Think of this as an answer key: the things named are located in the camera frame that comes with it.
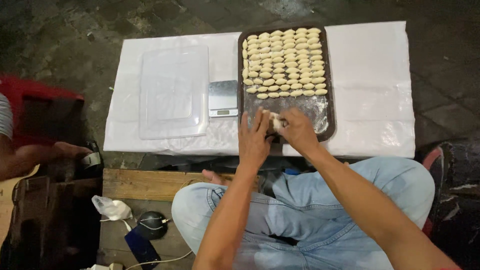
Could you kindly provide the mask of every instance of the white plastic bag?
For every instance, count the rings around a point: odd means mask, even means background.
[[[93,205],[102,215],[111,221],[124,220],[132,217],[132,210],[122,201],[112,200],[107,197],[93,196]]]

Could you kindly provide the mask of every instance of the light blue jeans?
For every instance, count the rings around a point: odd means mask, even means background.
[[[377,157],[350,165],[420,228],[433,202],[434,183],[419,163]],[[318,172],[266,177],[252,193],[247,226],[234,269],[392,269],[385,252],[344,211]],[[197,253],[208,221],[227,187],[197,183],[181,189],[172,217]],[[269,235],[291,237],[296,246]]]

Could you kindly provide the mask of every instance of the white cloth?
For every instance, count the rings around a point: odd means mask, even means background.
[[[323,142],[324,146],[335,156],[412,158],[415,119],[405,22],[337,25],[325,29],[332,69],[336,132]],[[206,44],[210,82],[237,80],[239,35],[125,40],[107,118],[104,151],[238,155],[236,117],[210,119],[206,136],[141,140],[138,105],[144,52]],[[283,155],[299,154],[290,145],[284,145]]]

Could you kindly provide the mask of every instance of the brown tray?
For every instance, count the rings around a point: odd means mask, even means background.
[[[275,30],[280,30],[280,31],[286,31],[288,29],[293,29],[297,30],[298,28],[313,28],[316,27],[320,29],[322,32],[320,33],[319,39],[320,43],[322,44],[321,50],[323,51],[323,61],[325,62],[324,64],[324,70],[325,70],[325,75],[324,78],[326,87],[325,89],[328,91],[326,95],[324,96],[318,96],[319,98],[325,97],[326,98],[326,107],[324,109],[318,109],[313,110],[311,106],[306,106],[307,102],[309,101],[310,98],[313,97],[307,97],[307,96],[299,96],[296,98],[267,98],[267,99],[258,99],[256,97],[256,94],[246,94],[245,95],[245,88],[243,84],[243,77],[242,77],[242,70],[243,70],[243,57],[242,57],[242,43],[243,41],[250,35],[259,35],[263,32],[268,32],[271,33]],[[323,26],[318,26],[315,25],[315,23],[307,23],[304,25],[298,25],[298,24],[290,24],[290,25],[284,25],[281,27],[275,27],[275,28],[266,28],[266,27],[259,27],[259,28],[253,28],[248,31],[242,32],[239,36],[238,40],[238,108],[239,108],[239,122],[241,119],[241,116],[243,114],[243,111],[245,109],[244,105],[249,104],[250,106],[255,103],[255,105],[258,106],[263,106],[265,109],[269,109],[270,111],[273,112],[278,112],[287,109],[288,107],[296,106],[298,107],[301,111],[303,111],[308,117],[313,122],[312,118],[316,118],[318,113],[326,113],[326,122],[328,124],[327,128],[320,132],[317,133],[317,138],[318,141],[326,141],[328,140],[333,133],[335,132],[336,129],[336,121],[335,121],[335,109],[334,109],[334,102],[333,102],[333,87],[332,87],[332,77],[331,77],[331,70],[330,70],[330,59],[328,55],[328,44],[327,44],[327,38],[326,38],[326,32],[325,28]],[[255,114],[255,111],[251,108],[249,110],[249,117],[250,119],[253,118]]]

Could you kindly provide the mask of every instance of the red stool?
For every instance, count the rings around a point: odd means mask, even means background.
[[[84,102],[82,95],[69,92],[64,89],[49,87],[32,80],[22,80],[11,76],[0,76],[0,93],[6,96],[10,102],[13,113],[13,138],[15,148],[40,144],[53,145],[56,141],[34,135],[21,134],[19,127],[20,119],[24,113],[25,98],[54,101],[58,98],[71,99]]]

